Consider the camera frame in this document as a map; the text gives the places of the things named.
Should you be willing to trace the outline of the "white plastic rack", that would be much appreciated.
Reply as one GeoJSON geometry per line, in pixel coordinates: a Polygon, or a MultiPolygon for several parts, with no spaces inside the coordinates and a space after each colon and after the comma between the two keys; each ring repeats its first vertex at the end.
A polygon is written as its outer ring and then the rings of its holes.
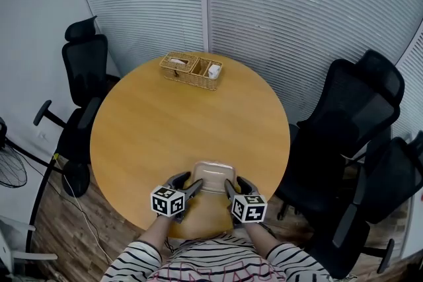
{"type": "MultiPolygon", "coordinates": [[[[36,231],[34,225],[22,223],[7,217],[0,215],[0,225],[7,225],[10,228],[15,230],[22,229],[31,232],[36,231]]],[[[58,256],[56,254],[37,254],[31,252],[19,252],[16,250],[11,250],[2,230],[0,227],[0,260],[7,268],[8,272],[13,275],[15,270],[15,260],[25,260],[25,261],[47,261],[47,260],[57,260],[58,256]]]]}

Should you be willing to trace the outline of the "black mesh office chair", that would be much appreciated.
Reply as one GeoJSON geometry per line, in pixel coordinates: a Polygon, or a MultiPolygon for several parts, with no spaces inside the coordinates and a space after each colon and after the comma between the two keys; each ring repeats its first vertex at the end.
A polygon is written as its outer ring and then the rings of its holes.
{"type": "Polygon", "coordinates": [[[286,171],[275,191],[307,218],[329,212],[340,190],[346,160],[389,129],[400,116],[404,79],[383,55],[368,50],[356,63],[333,61],[312,114],[289,127],[286,171]]]}
{"type": "Polygon", "coordinates": [[[90,184],[91,131],[107,94],[108,40],[104,34],[96,33],[95,19],[71,24],[65,31],[67,43],[61,50],[71,99],[77,109],[64,122],[49,111],[52,101],[47,100],[33,121],[37,126],[42,118],[48,118],[63,129],[55,154],[67,160],[61,181],[65,192],[74,197],[84,195],[90,184]]]}
{"type": "Polygon", "coordinates": [[[361,254],[381,258],[383,273],[391,259],[395,241],[383,249],[367,247],[371,225],[386,219],[396,208],[423,188],[423,131],[406,143],[396,137],[386,145],[370,174],[358,171],[354,196],[339,202],[328,215],[317,219],[315,232],[305,250],[333,279],[343,279],[361,254]]]}

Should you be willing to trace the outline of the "black standing fan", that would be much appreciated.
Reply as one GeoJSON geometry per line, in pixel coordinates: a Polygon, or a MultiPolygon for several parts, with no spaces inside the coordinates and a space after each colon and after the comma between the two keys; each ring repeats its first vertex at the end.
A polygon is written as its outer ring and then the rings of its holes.
{"type": "Polygon", "coordinates": [[[7,126],[4,120],[0,118],[0,186],[7,188],[21,188],[25,186],[28,176],[23,160],[27,159],[32,159],[47,168],[47,171],[41,175],[40,189],[34,202],[30,223],[26,226],[26,230],[28,231],[27,246],[30,247],[32,244],[32,234],[36,231],[33,222],[37,218],[40,219],[42,234],[38,238],[40,239],[39,245],[44,248],[50,242],[54,244],[58,243],[59,208],[65,201],[68,201],[63,195],[65,189],[69,187],[68,182],[65,182],[62,189],[59,189],[50,182],[51,174],[57,172],[61,175],[62,179],[66,179],[66,175],[69,173],[68,164],[59,167],[60,162],[57,159],[52,159],[50,163],[46,163],[18,147],[11,140],[7,139],[7,126]]]}

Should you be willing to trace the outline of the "person's right forearm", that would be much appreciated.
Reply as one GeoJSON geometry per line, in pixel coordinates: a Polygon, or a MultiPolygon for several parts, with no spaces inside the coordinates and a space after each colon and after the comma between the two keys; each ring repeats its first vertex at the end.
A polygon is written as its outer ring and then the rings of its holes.
{"type": "Polygon", "coordinates": [[[256,251],[263,257],[267,258],[268,254],[277,246],[280,241],[272,236],[259,223],[244,223],[243,224],[251,242],[254,244],[256,251]]]}

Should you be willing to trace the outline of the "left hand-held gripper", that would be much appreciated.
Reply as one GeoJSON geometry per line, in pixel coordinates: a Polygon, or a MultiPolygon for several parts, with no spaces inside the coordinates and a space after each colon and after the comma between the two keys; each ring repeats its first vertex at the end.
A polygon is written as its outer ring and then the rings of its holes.
{"type": "Polygon", "coordinates": [[[202,189],[204,180],[198,179],[184,187],[191,172],[181,172],[171,176],[164,186],[157,186],[150,194],[151,210],[158,216],[165,216],[181,223],[186,214],[187,204],[202,189]]]}

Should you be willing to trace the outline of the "woven wicker basket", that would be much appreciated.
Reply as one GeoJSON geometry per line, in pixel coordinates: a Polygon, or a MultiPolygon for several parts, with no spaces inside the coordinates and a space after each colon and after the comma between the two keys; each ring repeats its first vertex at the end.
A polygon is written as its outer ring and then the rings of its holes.
{"type": "Polygon", "coordinates": [[[208,68],[212,64],[218,64],[223,70],[223,64],[219,61],[200,57],[193,53],[169,52],[160,62],[160,68],[164,78],[168,80],[185,83],[195,87],[208,90],[216,90],[219,76],[216,79],[208,77],[208,68]],[[187,65],[180,65],[170,62],[170,58],[188,60],[187,65]]]}

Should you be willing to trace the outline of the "person's left forearm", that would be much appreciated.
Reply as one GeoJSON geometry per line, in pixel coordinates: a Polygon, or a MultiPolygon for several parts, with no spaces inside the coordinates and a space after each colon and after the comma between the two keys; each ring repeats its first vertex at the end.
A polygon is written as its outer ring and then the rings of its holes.
{"type": "Polygon", "coordinates": [[[160,252],[165,245],[172,223],[173,217],[159,215],[138,240],[148,243],[160,252]]]}

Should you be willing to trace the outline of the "person's striped shirt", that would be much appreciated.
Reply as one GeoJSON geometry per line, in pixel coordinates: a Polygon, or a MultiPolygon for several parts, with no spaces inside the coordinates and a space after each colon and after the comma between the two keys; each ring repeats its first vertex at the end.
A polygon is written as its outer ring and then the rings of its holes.
{"type": "Polygon", "coordinates": [[[100,282],[333,282],[329,272],[297,246],[283,242],[260,256],[245,238],[222,234],[183,242],[167,259],[136,240],[112,262],[100,282]]]}

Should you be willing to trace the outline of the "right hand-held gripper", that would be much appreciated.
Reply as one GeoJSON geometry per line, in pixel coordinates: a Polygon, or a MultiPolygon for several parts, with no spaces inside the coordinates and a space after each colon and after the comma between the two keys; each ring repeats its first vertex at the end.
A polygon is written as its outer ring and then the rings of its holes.
{"type": "Polygon", "coordinates": [[[261,223],[264,221],[268,202],[259,194],[258,188],[242,176],[236,178],[239,194],[232,181],[225,179],[224,188],[229,205],[233,228],[237,229],[244,223],[261,223]]]}

